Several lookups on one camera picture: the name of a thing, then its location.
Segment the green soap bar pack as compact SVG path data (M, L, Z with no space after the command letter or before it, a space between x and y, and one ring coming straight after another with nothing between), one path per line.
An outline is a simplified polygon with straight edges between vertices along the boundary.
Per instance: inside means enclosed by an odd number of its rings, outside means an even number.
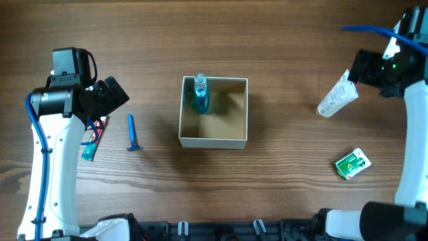
M334 168L344 180L349 180L362 170L371 166L371 162L361 149L356 148L334 163Z

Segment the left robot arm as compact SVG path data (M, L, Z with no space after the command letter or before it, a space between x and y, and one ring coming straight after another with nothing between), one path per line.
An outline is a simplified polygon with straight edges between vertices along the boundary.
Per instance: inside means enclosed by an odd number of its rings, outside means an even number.
M128 101L112 76L98 80L93 55L82 48L52 52L53 72L45 86L25 99L33 131L33 165L18 240L77 236L76 179L86 130Z

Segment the white lotion tube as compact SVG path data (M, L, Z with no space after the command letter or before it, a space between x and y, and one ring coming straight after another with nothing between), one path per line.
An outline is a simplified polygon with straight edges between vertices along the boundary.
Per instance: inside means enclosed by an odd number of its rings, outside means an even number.
M349 70L343 73L339 81L318 105L316 109L317 114L329 118L341 108L358 98L358 92L354 82L348 79L349 74Z

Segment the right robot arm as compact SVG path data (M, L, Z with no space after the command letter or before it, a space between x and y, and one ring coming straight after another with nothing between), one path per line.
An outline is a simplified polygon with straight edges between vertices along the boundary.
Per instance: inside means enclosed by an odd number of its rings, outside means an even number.
M403 100L403 169L391 204L369 201L352 211L325 208L313 217L310 230L333 240L426 240L427 6L406 9L394 28L345 25L342 30L378 34L389 43L382 52L359 50L316 111L331 117L357 98L357 84L378 89L382 98Z

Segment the blue mouthwash bottle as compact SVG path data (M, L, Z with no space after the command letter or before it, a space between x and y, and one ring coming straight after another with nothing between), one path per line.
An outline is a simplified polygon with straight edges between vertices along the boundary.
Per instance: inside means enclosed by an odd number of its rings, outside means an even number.
M207 114L209 111L209 83L205 74L198 73L194 78L193 87L194 98L192 100L193 108L199 114Z

